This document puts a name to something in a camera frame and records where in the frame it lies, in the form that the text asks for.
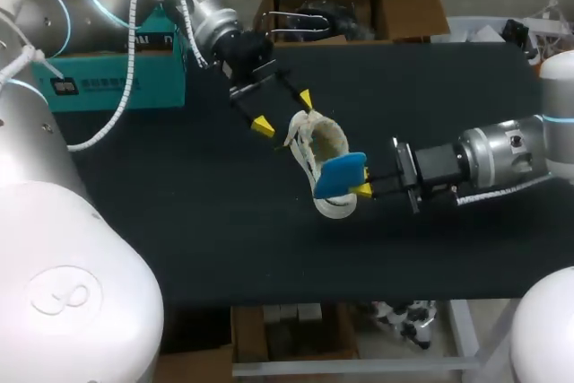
teal box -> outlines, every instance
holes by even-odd
[[[186,99],[187,41],[156,11],[136,33],[135,77],[128,109],[181,107]],[[52,111],[116,109],[126,84],[127,54],[55,57],[49,63],[59,80],[42,65],[33,73]]]

cardboard box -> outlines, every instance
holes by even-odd
[[[231,383],[234,328],[229,309],[166,310],[153,383]]]
[[[128,109],[182,107],[186,98],[187,40],[158,9],[136,33],[135,78]],[[50,109],[94,111],[115,109],[126,84],[126,54],[90,53],[59,56],[49,63],[63,75],[58,80],[32,64],[39,90]]]
[[[323,320],[319,323],[280,323],[265,326],[261,307],[236,307],[232,310],[234,347],[239,363],[265,361],[326,361],[352,359],[358,356],[357,342],[351,316],[346,304],[322,304]],[[279,354],[270,352],[268,337],[277,325],[299,325],[294,334],[314,337],[313,344],[320,344],[321,353]]]
[[[440,0],[331,0],[351,7],[359,24],[371,27],[375,40],[410,42],[429,41],[430,36],[450,33],[447,17]],[[295,12],[305,0],[261,0],[254,28],[264,31],[280,29],[283,18],[270,17],[269,11]],[[273,36],[274,42],[282,38]]]

dark fabric surface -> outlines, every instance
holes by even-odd
[[[283,48],[277,57],[374,170],[391,166],[393,135],[416,149],[539,111],[539,82],[505,44]],[[229,109],[222,77],[191,71],[189,80],[184,109],[127,112],[75,157],[166,304],[517,297],[574,264],[574,188],[550,181],[418,216],[402,196],[361,200],[348,219],[328,220],[291,153],[271,150]],[[265,97],[280,99],[276,89]],[[57,116],[69,143],[108,117]]]

blue tag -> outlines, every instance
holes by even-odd
[[[350,152],[326,161],[313,190],[315,199],[348,195],[351,187],[364,184],[366,162],[364,152]]]

shoe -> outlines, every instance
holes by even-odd
[[[351,215],[357,206],[357,196],[345,192],[364,182],[366,157],[362,153],[349,153],[349,143],[343,129],[331,118],[324,117],[314,110],[309,113],[300,111],[291,119],[285,145],[289,145],[295,160],[307,174],[315,207],[319,212],[330,219],[343,219]],[[359,165],[355,160],[357,154],[362,159]],[[329,169],[325,170],[328,171],[328,177],[326,174],[324,181],[320,181],[326,164],[329,165]],[[343,166],[344,175],[338,175],[341,174],[341,170],[337,168],[340,166]],[[350,171],[353,174],[358,172],[361,178],[352,179],[348,184],[349,176],[346,173],[350,166],[352,167]],[[317,194],[317,183],[321,186],[319,194]]]

